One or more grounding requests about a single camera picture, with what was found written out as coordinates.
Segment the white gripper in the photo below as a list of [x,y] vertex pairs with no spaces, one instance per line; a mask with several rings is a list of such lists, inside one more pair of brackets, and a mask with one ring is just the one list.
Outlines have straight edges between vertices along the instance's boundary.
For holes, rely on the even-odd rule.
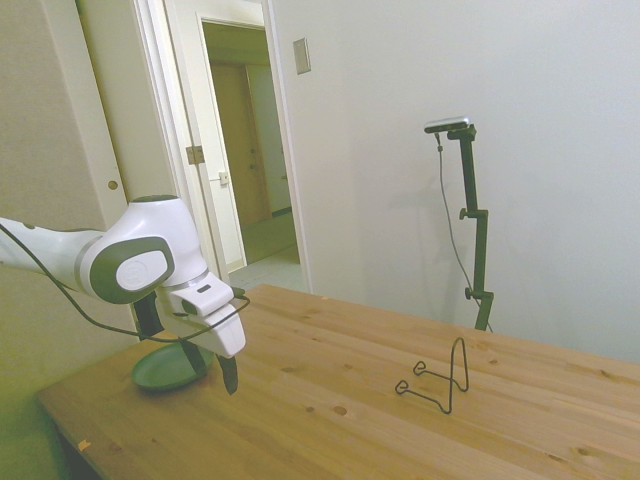
[[238,367],[233,356],[244,348],[246,338],[240,316],[232,304],[224,305],[205,317],[164,314],[161,323],[178,337],[189,338],[190,342],[181,342],[180,345],[196,379],[204,377],[209,370],[201,346],[221,355],[219,365],[227,393],[233,395],[238,390]]

